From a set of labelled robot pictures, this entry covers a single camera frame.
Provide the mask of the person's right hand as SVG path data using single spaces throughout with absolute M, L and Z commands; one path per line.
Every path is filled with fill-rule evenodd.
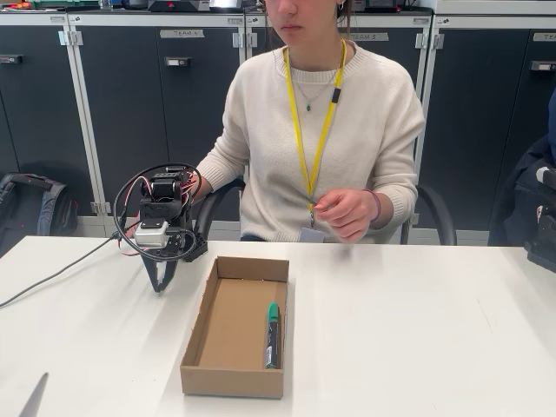
M 194 204 L 200 202 L 207 195 L 213 192 L 210 182 L 202 176 L 194 175 L 195 185 L 192 188 L 192 202 Z

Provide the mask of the person's left hand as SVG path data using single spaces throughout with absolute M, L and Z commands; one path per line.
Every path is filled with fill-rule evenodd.
M 381 213 L 377 196 L 358 189 L 332 189 L 314 206 L 315 218 L 325 222 L 343 242 L 355 242 Z

